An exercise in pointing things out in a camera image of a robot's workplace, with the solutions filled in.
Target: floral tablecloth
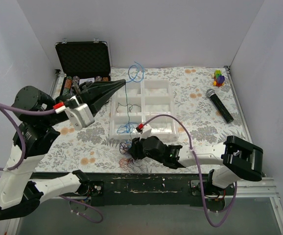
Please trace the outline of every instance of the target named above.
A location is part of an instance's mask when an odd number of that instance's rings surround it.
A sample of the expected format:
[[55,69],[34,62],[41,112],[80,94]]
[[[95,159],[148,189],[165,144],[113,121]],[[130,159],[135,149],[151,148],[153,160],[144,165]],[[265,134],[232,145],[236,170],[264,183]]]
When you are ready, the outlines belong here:
[[[227,124],[212,102],[205,96],[206,90],[214,88],[210,75],[221,70],[226,81],[216,87],[217,95],[232,114],[234,121]],[[126,79],[127,69],[112,69],[111,79]],[[167,79],[174,90],[176,117],[185,125],[193,138],[193,146],[205,146],[223,142],[229,135],[246,139],[242,118],[224,69],[211,68],[165,68],[146,69],[145,79]],[[60,93],[63,77],[59,78],[55,97]],[[95,123],[81,131],[75,131],[69,121],[55,125],[61,135],[53,143],[49,153],[37,166],[37,172],[83,172],[110,173],[197,173],[197,167],[169,169],[162,164],[145,158],[130,161],[120,167],[119,142],[109,139],[111,103],[104,105],[95,117]],[[188,145],[182,127],[175,144]],[[203,165],[202,172],[208,173],[219,166]]]

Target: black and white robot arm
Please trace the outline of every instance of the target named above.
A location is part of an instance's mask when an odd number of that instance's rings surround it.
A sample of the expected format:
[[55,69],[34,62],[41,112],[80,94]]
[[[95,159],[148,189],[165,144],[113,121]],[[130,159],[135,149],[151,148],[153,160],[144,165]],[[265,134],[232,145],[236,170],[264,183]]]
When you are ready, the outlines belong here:
[[[128,153],[136,160],[152,158],[172,168],[183,168],[196,165],[197,162],[189,146],[166,145],[156,136],[151,135],[149,124],[137,128],[141,133],[132,141]],[[200,165],[222,165],[211,170],[204,187],[205,191],[225,189],[240,180],[260,181],[262,179],[263,150],[236,136],[228,136],[223,143],[194,149]]]
[[60,135],[53,125],[66,120],[70,120],[75,130],[91,125],[97,112],[124,85],[125,80],[86,82],[74,86],[75,94],[60,96],[56,100],[32,86],[18,92],[13,107],[29,111],[54,109],[55,113],[38,117],[15,113],[22,121],[19,128],[24,136],[26,151],[23,162],[16,169],[9,170],[22,155],[21,141],[16,133],[10,158],[0,177],[0,220],[26,216],[40,203],[64,193],[82,195],[89,191],[91,181],[80,170],[46,181],[35,182],[30,177]]

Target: microphone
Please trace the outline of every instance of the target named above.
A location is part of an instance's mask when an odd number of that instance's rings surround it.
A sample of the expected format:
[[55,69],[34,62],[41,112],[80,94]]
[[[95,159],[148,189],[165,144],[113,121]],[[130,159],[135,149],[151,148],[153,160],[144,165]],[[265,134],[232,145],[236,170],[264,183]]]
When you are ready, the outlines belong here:
[[234,118],[233,118],[232,115],[229,113],[229,111],[225,108],[224,104],[221,102],[221,100],[219,99],[219,97],[216,95],[214,89],[209,89],[209,90],[207,90],[206,96],[211,99],[211,101],[212,101],[213,104],[216,106],[216,108],[217,108],[218,111],[221,113],[221,115],[224,117],[224,119],[225,119],[225,121],[226,121],[227,123],[230,123],[230,122],[234,121]]

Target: gray wall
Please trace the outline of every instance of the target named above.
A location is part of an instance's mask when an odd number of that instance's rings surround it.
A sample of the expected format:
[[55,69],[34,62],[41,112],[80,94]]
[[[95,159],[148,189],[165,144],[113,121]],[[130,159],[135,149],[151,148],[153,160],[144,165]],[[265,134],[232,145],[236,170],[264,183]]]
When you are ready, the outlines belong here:
[[56,68],[54,44],[109,43],[113,66],[230,65],[263,0],[18,0]]
[[[33,85],[50,91],[54,70],[16,0],[0,0],[0,102],[11,105],[17,91]],[[9,156],[13,126],[0,113],[0,166]],[[5,222],[0,222],[0,235]]]
[[283,0],[266,0],[232,63],[236,92],[283,207]]

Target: case lid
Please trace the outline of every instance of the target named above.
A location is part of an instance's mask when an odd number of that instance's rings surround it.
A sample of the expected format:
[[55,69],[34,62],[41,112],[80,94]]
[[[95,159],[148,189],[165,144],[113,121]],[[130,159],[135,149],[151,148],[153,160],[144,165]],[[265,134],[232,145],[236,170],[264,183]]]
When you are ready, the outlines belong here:
[[55,46],[63,72],[68,76],[90,78],[109,76],[111,71],[106,42],[68,42]]

